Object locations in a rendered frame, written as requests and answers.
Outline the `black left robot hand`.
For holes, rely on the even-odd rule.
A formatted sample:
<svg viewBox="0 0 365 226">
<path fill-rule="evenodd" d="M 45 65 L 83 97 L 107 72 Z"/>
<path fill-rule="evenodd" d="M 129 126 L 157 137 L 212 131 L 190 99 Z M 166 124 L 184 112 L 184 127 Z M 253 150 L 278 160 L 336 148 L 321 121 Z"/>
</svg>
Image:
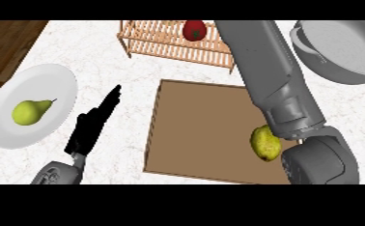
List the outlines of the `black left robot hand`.
<svg viewBox="0 0 365 226">
<path fill-rule="evenodd" d="M 100 107 L 77 117 L 76 129 L 71 133 L 64 151 L 73 155 L 88 155 L 102 134 L 104 124 L 111 116 L 114 108 L 120 103 L 122 86 L 117 85 L 102 100 Z"/>
</svg>

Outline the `brown wooden tray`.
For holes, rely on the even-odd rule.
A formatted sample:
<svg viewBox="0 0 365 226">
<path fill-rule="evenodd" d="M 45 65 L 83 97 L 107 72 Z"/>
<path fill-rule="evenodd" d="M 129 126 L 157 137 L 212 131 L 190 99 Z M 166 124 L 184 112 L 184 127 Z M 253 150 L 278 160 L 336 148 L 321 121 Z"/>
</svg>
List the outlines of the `brown wooden tray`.
<svg viewBox="0 0 365 226">
<path fill-rule="evenodd" d="M 252 132 L 264 125 L 246 88 L 165 79 L 144 170 L 240 184 L 286 184 L 281 161 L 264 161 L 252 149 Z"/>
</svg>

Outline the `wooden tiered shelf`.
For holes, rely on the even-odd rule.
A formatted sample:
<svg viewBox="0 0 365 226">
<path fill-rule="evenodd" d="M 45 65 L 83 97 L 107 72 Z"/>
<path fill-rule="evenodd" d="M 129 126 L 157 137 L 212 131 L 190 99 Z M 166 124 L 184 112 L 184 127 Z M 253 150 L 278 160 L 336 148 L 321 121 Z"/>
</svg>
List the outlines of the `wooden tiered shelf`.
<svg viewBox="0 0 365 226">
<path fill-rule="evenodd" d="M 200 42 L 184 38 L 184 20 L 122 20 L 117 39 L 128 56 L 134 53 L 234 70 L 230 47 L 216 24 L 206 23 L 207 36 Z"/>
</svg>

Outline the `red tomato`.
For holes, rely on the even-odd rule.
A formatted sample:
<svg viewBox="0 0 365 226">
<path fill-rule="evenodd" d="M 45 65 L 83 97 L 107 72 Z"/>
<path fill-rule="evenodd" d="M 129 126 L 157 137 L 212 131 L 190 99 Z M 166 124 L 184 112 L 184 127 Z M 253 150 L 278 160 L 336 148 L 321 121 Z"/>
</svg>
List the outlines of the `red tomato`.
<svg viewBox="0 0 365 226">
<path fill-rule="evenodd" d="M 191 42 L 199 42 L 206 38 L 207 27 L 201 20 L 188 20 L 184 25 L 182 35 Z"/>
</svg>

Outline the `white round plate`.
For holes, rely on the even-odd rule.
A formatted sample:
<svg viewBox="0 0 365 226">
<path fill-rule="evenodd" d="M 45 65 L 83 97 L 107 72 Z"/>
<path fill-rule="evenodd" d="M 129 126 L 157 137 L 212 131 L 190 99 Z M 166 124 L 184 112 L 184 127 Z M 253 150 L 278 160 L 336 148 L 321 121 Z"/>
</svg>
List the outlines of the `white round plate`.
<svg viewBox="0 0 365 226">
<path fill-rule="evenodd" d="M 33 145 L 61 126 L 77 99 L 73 71 L 57 64 L 20 72 L 0 88 L 0 148 Z"/>
</svg>

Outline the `green pear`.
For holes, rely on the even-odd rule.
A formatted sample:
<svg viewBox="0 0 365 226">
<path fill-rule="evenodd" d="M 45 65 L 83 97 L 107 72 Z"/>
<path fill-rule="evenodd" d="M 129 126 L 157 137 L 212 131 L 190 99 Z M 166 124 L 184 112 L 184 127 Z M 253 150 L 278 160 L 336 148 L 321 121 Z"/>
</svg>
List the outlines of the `green pear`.
<svg viewBox="0 0 365 226">
<path fill-rule="evenodd" d="M 18 125 L 35 125 L 54 105 L 54 100 L 24 100 L 15 107 L 12 118 Z"/>
</svg>

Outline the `dark wooden board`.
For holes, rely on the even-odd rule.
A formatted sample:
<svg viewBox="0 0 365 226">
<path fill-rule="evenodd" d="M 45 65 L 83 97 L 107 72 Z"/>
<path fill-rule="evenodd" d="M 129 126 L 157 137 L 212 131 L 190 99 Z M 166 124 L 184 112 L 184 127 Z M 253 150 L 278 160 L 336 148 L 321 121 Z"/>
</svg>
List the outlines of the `dark wooden board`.
<svg viewBox="0 0 365 226">
<path fill-rule="evenodd" d="M 12 78 L 48 20 L 0 20 L 0 87 Z"/>
</svg>

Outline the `yellow-green lemon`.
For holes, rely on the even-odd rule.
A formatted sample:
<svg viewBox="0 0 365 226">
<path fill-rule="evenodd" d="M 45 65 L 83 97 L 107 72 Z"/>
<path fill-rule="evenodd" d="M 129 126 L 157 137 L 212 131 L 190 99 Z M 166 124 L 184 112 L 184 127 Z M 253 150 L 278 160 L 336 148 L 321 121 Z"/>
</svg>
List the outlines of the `yellow-green lemon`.
<svg viewBox="0 0 365 226">
<path fill-rule="evenodd" d="M 258 127 L 250 138 L 252 148 L 258 157 L 267 161 L 274 161 L 281 154 L 281 140 L 272 134 L 269 126 Z"/>
</svg>

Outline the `grey pot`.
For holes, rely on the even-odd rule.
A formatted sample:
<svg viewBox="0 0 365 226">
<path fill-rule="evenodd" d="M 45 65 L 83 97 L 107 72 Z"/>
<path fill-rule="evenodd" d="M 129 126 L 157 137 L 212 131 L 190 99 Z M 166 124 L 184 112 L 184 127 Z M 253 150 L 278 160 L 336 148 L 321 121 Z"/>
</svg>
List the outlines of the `grey pot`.
<svg viewBox="0 0 365 226">
<path fill-rule="evenodd" d="M 365 84 L 365 20 L 299 20 L 290 38 L 301 60 L 321 77 Z"/>
</svg>

